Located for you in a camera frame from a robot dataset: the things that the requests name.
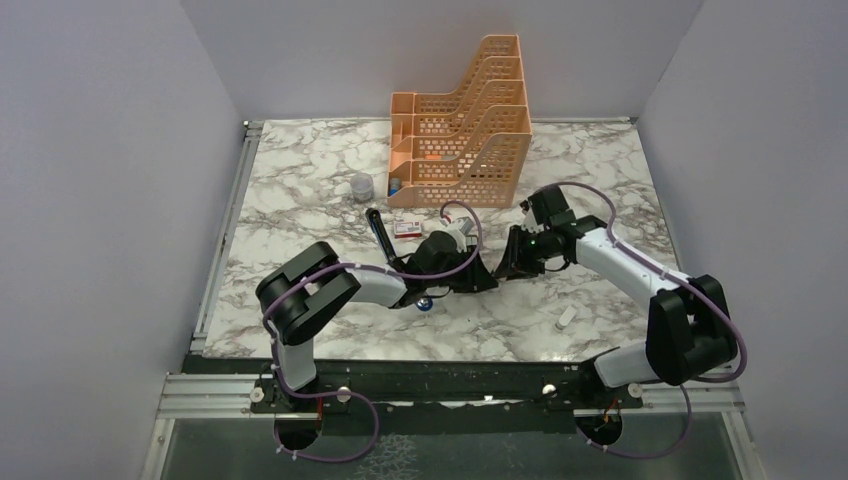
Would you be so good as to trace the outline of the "red white staple box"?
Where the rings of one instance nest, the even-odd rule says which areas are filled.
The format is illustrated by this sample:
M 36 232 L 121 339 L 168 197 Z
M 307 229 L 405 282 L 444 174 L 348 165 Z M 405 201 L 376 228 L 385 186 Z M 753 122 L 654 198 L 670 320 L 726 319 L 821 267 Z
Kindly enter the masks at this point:
M 417 219 L 401 218 L 392 222 L 392 233 L 395 239 L 421 238 L 423 224 Z

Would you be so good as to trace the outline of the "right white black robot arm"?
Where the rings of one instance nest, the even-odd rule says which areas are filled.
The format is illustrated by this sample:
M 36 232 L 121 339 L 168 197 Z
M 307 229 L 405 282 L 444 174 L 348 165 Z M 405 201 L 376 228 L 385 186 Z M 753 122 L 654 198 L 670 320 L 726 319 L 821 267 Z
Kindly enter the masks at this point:
M 509 229 L 494 277 L 534 278 L 548 260 L 594 271 L 645 309 L 643 344 L 616 348 L 583 362 L 579 398 L 600 407 L 618 387 L 661 382 L 672 386 L 695 379 L 741 356 L 721 284 L 709 275 L 688 277 L 667 269 L 619 239 L 613 222 L 577 216 L 556 183 L 521 204 L 525 221 Z

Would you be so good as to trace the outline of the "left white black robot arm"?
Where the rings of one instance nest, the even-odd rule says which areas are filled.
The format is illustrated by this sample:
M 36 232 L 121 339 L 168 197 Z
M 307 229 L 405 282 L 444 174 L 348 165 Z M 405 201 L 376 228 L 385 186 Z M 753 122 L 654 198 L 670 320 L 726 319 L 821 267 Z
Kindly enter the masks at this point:
M 272 369 L 280 380 L 276 396 L 298 411 L 313 401 L 317 369 L 314 337 L 349 303 L 402 309 L 427 299 L 432 288 L 481 293 L 498 286 L 467 236 L 437 231 L 405 256 L 383 243 L 387 263 L 345 261 L 325 241 L 309 246 L 255 290 L 262 323 L 272 341 Z

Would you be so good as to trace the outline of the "blue item in organizer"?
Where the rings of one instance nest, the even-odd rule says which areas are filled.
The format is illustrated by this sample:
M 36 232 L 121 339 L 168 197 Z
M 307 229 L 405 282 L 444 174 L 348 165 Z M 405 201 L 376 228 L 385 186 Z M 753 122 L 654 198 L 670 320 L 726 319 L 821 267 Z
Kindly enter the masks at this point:
M 389 190 L 388 195 L 395 195 L 402 188 L 402 179 L 401 178 L 391 178 L 389 180 Z

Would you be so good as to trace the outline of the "clear plastic jar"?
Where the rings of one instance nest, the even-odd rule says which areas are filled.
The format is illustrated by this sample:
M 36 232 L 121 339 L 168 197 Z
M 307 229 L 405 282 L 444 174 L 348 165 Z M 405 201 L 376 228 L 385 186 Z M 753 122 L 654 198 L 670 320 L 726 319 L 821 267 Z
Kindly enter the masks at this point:
M 370 202 L 375 197 L 373 177 L 366 173 L 356 173 L 350 180 L 350 192 L 352 199 L 357 203 Z

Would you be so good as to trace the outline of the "orange plastic file organizer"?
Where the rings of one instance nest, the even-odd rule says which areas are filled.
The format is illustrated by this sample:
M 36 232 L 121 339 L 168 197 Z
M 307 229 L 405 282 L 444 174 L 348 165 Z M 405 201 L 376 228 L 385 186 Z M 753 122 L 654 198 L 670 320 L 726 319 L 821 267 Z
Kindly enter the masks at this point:
M 451 92 L 393 93 L 390 121 L 390 207 L 511 206 L 532 139 L 518 36 L 485 36 Z

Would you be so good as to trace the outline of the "left aluminium side rail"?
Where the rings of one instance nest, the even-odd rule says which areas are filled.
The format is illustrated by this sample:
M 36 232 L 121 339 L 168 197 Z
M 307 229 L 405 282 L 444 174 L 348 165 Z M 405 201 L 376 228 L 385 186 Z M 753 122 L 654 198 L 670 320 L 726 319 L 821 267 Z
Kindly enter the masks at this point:
M 236 231 L 255 157 L 261 140 L 264 121 L 245 121 L 245 135 L 237 162 L 234 180 L 219 228 L 214 255 L 207 276 L 203 296 L 199 304 L 194 332 L 189 344 L 190 355 L 200 355 L 205 347 L 210 325 L 214 316 L 219 289 L 222 285 L 231 241 Z

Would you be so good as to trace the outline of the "aluminium front rail frame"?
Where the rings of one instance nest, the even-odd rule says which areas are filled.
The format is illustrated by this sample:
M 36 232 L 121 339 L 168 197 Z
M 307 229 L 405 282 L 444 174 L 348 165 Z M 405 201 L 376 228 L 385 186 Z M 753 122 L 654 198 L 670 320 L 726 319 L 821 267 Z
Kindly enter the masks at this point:
M 146 479 L 761 479 L 731 384 L 580 400 L 572 363 L 323 361 L 301 412 L 262 361 L 166 378 Z

